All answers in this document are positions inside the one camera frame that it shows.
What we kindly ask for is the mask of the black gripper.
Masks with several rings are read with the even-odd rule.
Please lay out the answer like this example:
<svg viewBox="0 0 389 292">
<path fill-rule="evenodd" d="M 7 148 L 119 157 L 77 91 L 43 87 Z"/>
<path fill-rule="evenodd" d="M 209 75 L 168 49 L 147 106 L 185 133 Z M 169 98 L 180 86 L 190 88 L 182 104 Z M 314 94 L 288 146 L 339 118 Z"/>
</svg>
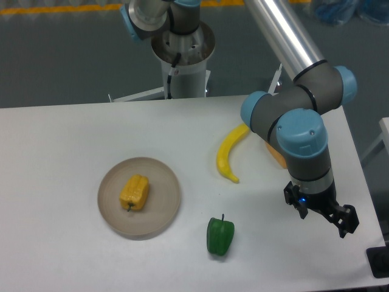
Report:
<svg viewBox="0 0 389 292">
<path fill-rule="evenodd" d="M 283 192 L 286 204 L 293 206 L 301 219 L 306 218 L 309 209 L 313 210 L 337 227 L 340 238 L 353 234 L 359 225 L 355 207 L 349 204 L 340 206 L 336 201 L 335 182 L 320 193 L 307 194 L 289 181 Z"/>
</svg>

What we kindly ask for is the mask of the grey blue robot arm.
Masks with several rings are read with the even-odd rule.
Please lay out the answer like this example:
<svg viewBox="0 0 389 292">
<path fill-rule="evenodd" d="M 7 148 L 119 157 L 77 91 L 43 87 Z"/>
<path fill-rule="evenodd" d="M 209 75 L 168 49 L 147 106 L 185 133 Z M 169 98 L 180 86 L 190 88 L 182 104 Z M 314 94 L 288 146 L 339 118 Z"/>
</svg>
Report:
<svg viewBox="0 0 389 292">
<path fill-rule="evenodd" d="M 245 5 L 294 85 L 279 94 L 250 94 L 241 118 L 285 158 L 291 176 L 284 189 L 287 204 L 302 218 L 310 210 L 321 214 L 341 237 L 351 234 L 359 219 L 353 206 L 336 200 L 322 115 L 355 97 L 355 76 L 325 60 L 286 1 Z M 199 1 L 129 1 L 120 13 L 135 40 L 151 40 L 165 72 L 166 99 L 205 96 L 205 63 L 215 38 L 200 20 Z"/>
</svg>

